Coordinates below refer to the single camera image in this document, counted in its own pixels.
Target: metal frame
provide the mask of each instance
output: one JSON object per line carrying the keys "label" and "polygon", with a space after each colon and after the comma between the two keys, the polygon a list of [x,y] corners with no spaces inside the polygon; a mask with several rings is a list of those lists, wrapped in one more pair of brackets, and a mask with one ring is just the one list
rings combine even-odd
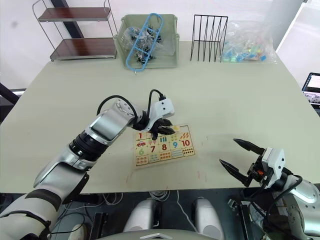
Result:
{"label": "metal frame", "polygon": [[[106,10],[106,1],[108,1],[108,5],[109,5],[109,9],[110,9],[110,11],[109,11],[108,14],[107,14],[107,10]],[[39,18],[37,17],[36,12],[35,12],[35,5],[36,5],[37,3],[39,3],[39,2],[42,2],[42,3],[43,3],[43,5],[45,6],[45,9],[46,9],[46,10],[48,9],[48,7],[47,7],[47,5],[46,5],[46,3],[45,3],[44,0],[37,0],[34,4],[32,4],[32,12],[33,12],[33,15],[34,15],[34,17],[36,18],[38,24],[40,25],[42,31],[44,32],[46,38],[49,40],[51,46],[53,47],[53,49],[54,49],[53,52],[55,52],[55,51],[57,50],[57,47],[58,47],[59,45],[58,45],[57,47],[54,46],[54,44],[52,43],[52,41],[51,41],[50,37],[48,36],[48,34],[46,33],[45,29],[43,28],[43,26],[42,26],[42,24],[41,24],[41,21],[39,21]],[[112,16],[112,20],[113,20],[113,24],[114,24],[116,33],[118,33],[118,29],[117,29],[117,26],[116,26],[116,22],[115,22],[115,19],[114,19],[114,15],[113,15],[113,13],[112,13],[112,9],[111,9],[111,5],[110,5],[109,0],[104,0],[104,2],[103,2],[103,8],[104,8],[104,12],[106,13],[106,20],[105,20],[105,21],[108,22],[108,25],[109,25],[109,28],[110,28],[110,31],[111,31],[111,35],[112,35],[112,38],[113,38],[113,37],[114,37],[114,33],[113,33],[112,29],[111,29],[111,25],[110,25],[110,21],[109,21],[110,13],[111,13],[111,16]],[[60,30],[59,30],[56,22],[55,22],[55,21],[52,21],[52,22],[53,22],[53,24],[55,25],[55,28],[56,28],[57,31],[59,32],[59,35],[61,36],[62,41],[63,41],[63,40],[64,40],[64,37],[62,36],[62,34],[61,34],[61,32],[60,32]],[[117,51],[115,51],[113,58],[116,58],[116,54],[117,54]],[[97,58],[97,56],[93,56],[93,57],[69,57],[69,58],[66,58],[66,60],[67,60],[67,59],[87,59],[87,58]]]}
{"label": "metal frame", "polygon": [[[195,39],[196,17],[200,17],[200,27],[199,27],[199,37],[198,37],[198,39]],[[202,18],[203,17],[204,17],[204,21],[206,20],[206,23],[205,23],[205,30],[204,30],[203,40],[201,40],[201,27],[202,27]],[[211,32],[210,32],[209,40],[207,40],[209,18],[213,18],[213,22],[212,22],[212,26],[211,26]],[[217,21],[219,21],[219,23],[218,23],[217,30],[215,32],[216,18],[217,18]],[[199,61],[199,57],[200,57],[200,42],[203,42],[204,43],[204,46],[203,46],[203,61],[205,61],[206,47],[207,47],[207,43],[208,43],[209,44],[208,45],[208,48],[209,48],[208,49],[209,50],[209,62],[211,61],[212,45],[213,45],[213,48],[214,48],[214,61],[216,61],[216,59],[217,59],[217,53],[218,53],[218,49],[219,49],[220,62],[221,62],[221,56],[222,56],[222,53],[224,51],[224,45],[225,45],[225,39],[226,39],[227,25],[228,25],[228,17],[227,16],[195,14],[193,16],[193,30],[192,30],[192,43],[191,43],[190,61],[192,60],[195,42],[198,42],[197,60]]]}

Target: table surface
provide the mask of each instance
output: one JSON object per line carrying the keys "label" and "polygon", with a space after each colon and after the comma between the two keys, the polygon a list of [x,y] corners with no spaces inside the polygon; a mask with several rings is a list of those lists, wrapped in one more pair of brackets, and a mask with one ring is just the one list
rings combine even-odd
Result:
{"label": "table surface", "polygon": [[0,126],[0,192],[31,191],[104,98],[118,94],[147,108],[151,89],[171,98],[170,120],[189,125],[196,156],[135,169],[135,131],[127,128],[89,172],[83,193],[243,187],[219,159],[246,174],[258,156],[233,138],[283,148],[287,168],[320,183],[320,118],[284,64],[190,62],[190,47],[180,42],[177,68],[137,75],[119,58],[49,62]]}

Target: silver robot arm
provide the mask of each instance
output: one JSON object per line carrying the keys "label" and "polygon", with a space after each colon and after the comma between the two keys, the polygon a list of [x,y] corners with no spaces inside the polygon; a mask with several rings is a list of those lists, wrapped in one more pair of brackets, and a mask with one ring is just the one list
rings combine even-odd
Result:
{"label": "silver robot arm", "polygon": [[223,167],[246,187],[252,180],[259,182],[261,188],[255,196],[267,188],[273,189],[279,195],[284,193],[283,200],[287,206],[288,222],[294,239],[320,240],[320,192],[317,187],[285,168],[283,149],[265,149],[242,139],[234,141],[259,157],[249,168],[248,176],[242,175],[236,167],[220,159]]}
{"label": "silver robot arm", "polygon": [[154,139],[158,132],[173,134],[168,127],[172,124],[165,118],[174,114],[174,107],[170,99],[161,95],[160,101],[150,107],[149,115],[123,99],[117,99],[110,109],[99,114],[38,174],[34,190],[0,214],[0,239],[49,239],[61,204],[71,202],[81,192],[89,180],[87,171],[127,127],[151,132]]}

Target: laptop screen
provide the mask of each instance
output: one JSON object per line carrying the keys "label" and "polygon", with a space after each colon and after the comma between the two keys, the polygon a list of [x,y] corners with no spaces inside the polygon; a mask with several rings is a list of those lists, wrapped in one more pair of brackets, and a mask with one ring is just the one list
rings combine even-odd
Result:
{"label": "laptop screen", "polygon": [[311,72],[302,91],[314,108],[320,108],[320,73]]}

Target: wooden number puzzle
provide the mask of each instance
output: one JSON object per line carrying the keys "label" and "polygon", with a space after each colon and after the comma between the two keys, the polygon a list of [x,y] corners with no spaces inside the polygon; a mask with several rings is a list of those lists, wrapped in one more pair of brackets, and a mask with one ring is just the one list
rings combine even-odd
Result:
{"label": "wooden number puzzle", "polygon": [[135,166],[151,166],[163,161],[195,155],[188,125],[174,125],[172,135],[159,134],[157,140],[152,140],[151,133],[137,132],[135,134],[134,162]]}

